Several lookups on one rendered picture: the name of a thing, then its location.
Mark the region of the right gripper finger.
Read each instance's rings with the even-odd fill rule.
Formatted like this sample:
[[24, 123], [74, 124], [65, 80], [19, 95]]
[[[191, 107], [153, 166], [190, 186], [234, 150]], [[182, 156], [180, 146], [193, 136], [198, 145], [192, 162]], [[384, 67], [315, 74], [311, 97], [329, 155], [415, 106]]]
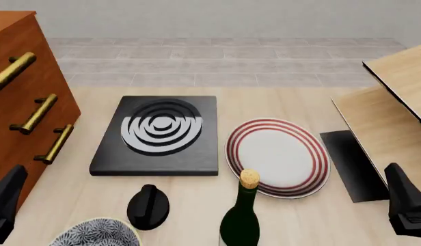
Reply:
[[390, 194], [389, 216], [421, 213], [421, 192], [397, 163], [385, 169]]

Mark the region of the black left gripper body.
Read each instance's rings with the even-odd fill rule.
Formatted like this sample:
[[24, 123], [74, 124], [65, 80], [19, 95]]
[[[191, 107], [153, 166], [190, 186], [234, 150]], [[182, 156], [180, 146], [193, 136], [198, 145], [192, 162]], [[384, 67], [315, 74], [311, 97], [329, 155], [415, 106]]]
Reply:
[[0, 217], [0, 244], [3, 244], [14, 229], [15, 218]]

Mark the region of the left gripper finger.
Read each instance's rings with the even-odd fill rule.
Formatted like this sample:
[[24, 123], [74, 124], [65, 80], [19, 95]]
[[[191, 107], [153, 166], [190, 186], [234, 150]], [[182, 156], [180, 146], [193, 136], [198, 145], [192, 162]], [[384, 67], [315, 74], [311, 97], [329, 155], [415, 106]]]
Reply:
[[23, 185], [28, 176], [22, 165], [15, 165], [0, 180], [0, 219], [13, 219]]

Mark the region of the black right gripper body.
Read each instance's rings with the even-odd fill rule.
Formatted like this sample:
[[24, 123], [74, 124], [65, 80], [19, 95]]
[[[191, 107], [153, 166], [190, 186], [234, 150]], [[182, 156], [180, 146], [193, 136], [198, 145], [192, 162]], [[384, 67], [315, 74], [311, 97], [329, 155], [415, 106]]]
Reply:
[[421, 235], [421, 213], [389, 213], [396, 235]]

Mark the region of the blue patterned bowl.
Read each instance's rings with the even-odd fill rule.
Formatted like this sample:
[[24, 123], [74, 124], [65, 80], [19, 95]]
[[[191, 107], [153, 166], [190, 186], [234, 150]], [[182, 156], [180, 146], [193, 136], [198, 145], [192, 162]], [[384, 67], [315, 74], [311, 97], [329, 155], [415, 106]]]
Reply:
[[143, 246], [143, 243], [129, 223], [101, 217], [70, 227], [49, 246]]

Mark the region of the wooden cabinet drawer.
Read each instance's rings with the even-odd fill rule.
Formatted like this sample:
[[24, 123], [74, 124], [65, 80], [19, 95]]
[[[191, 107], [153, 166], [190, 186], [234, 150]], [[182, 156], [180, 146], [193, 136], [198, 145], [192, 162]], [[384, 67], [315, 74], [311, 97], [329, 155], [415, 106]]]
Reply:
[[52, 94], [58, 99], [68, 89], [63, 75], [49, 51], [20, 54], [23, 65], [12, 65], [10, 55], [0, 56], [0, 73], [9, 67], [9, 81], [0, 85], [0, 151], [18, 141], [27, 141], [38, 126], [30, 120]]
[[[23, 124], [39, 107], [35, 100], [57, 96], [57, 101], [29, 135], [10, 130]], [[12, 85], [0, 91], [0, 180], [15, 166], [22, 165], [28, 176], [17, 206], [22, 206], [47, 165], [34, 158], [46, 155], [59, 137], [55, 128], [74, 124], [81, 112], [67, 85], [37, 85], [31, 89]]]
[[0, 32], [0, 72], [10, 65], [10, 57], [20, 57], [27, 52], [34, 53], [36, 61], [0, 91], [0, 102], [34, 92], [46, 81], [54, 56], [34, 16]]

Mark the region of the wooden cabinet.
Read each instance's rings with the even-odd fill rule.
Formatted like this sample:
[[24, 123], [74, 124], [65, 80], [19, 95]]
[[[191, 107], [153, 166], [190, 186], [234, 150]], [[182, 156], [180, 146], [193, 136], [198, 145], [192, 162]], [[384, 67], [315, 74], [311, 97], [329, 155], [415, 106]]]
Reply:
[[28, 176], [22, 205], [81, 114], [35, 12], [0, 11], [0, 180], [16, 165]]

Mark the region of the pale wooden rack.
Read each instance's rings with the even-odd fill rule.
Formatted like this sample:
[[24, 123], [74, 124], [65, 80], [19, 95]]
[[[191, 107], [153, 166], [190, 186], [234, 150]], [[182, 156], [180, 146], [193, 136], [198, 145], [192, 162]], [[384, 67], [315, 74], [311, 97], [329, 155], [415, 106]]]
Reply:
[[332, 101], [380, 177], [398, 163], [421, 190], [421, 45], [362, 65], [379, 85]]

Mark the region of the white plate with red rings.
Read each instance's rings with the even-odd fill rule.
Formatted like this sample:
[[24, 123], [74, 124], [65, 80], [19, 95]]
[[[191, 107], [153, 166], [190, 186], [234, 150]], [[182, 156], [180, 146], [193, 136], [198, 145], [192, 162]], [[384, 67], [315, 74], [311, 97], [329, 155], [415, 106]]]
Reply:
[[260, 175], [258, 192], [283, 199], [303, 198], [323, 188], [331, 173], [324, 145], [288, 120], [248, 120], [228, 135], [226, 162], [235, 176], [244, 169]]

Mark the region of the round black stove knob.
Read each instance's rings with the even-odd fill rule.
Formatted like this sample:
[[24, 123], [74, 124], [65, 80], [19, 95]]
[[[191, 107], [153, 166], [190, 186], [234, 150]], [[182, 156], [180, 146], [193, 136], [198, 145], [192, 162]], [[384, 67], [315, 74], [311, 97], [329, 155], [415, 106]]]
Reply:
[[165, 222], [169, 215], [169, 199], [153, 184], [145, 184], [127, 206], [127, 217], [138, 230], [153, 230]]

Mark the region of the dark green corked bottle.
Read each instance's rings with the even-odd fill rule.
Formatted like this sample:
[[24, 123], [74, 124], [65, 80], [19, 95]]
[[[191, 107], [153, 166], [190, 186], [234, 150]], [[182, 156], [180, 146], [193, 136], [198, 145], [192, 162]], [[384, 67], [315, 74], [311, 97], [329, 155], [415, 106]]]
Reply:
[[224, 215], [219, 227], [219, 246], [258, 246], [260, 225], [254, 212], [259, 173], [244, 169], [239, 176], [235, 205]]

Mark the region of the flat black stove plate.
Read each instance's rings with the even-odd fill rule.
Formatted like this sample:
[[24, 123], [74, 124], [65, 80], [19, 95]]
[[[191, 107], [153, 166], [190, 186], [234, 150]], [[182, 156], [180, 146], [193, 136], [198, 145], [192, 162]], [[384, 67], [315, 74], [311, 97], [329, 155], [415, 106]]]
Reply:
[[92, 176], [217, 176], [215, 96], [123, 96]]

